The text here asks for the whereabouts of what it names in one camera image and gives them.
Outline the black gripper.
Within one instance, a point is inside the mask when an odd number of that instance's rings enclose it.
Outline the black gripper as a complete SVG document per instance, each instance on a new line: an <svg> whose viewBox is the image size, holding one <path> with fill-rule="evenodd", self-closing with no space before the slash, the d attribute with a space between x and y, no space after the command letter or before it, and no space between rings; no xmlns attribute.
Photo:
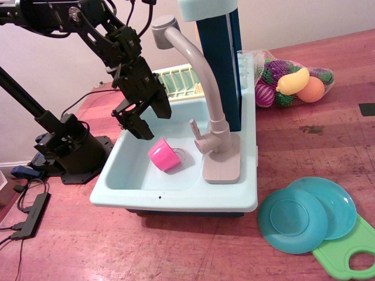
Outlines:
<svg viewBox="0 0 375 281"><path fill-rule="evenodd" d="M141 56L114 69L112 86L119 88L125 100L112 111L121 126L126 126L137 139L150 141L154 135L141 114L152 108L158 118L170 119L171 106L163 84Z"/></svg>

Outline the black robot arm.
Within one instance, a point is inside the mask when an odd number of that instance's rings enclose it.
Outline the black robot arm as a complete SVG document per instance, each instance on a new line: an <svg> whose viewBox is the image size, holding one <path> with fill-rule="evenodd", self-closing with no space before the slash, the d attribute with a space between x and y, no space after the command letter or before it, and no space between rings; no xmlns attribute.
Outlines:
<svg viewBox="0 0 375 281"><path fill-rule="evenodd" d="M112 116L137 139L151 140L154 135L141 114L151 107L158 118L169 119L171 106L165 87L141 56L140 34L115 10L113 1L1 1L1 24L53 38L78 34L125 97Z"/></svg>

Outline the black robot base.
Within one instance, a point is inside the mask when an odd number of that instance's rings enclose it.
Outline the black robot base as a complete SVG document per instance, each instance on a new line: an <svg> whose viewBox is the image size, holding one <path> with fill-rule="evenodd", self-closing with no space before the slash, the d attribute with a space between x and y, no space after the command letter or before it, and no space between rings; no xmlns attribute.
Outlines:
<svg viewBox="0 0 375 281"><path fill-rule="evenodd" d="M56 118L4 69L1 87L47 131L36 138L38 153L28 163L35 173L59 176L63 184L85 184L100 174L114 146L109 137L93 136L88 123L73 114Z"/></svg>

